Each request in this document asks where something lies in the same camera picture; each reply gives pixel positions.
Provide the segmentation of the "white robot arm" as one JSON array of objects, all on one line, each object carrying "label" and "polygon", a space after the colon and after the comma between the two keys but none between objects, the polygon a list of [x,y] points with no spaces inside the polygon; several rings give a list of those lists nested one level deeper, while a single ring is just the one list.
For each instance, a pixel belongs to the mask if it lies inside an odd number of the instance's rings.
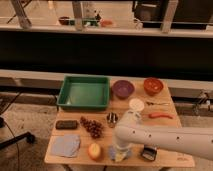
[{"label": "white robot arm", "polygon": [[127,110],[114,128],[113,145],[126,152],[132,144],[213,160],[213,128],[146,126],[139,112]]}]

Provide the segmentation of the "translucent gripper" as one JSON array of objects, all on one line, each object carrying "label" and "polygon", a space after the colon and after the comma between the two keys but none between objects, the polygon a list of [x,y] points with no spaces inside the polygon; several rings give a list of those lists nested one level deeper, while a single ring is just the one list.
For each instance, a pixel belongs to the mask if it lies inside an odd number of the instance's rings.
[{"label": "translucent gripper", "polygon": [[115,162],[121,162],[125,159],[128,159],[131,156],[131,145],[126,144],[121,146],[119,144],[114,143],[111,146],[111,159]]}]

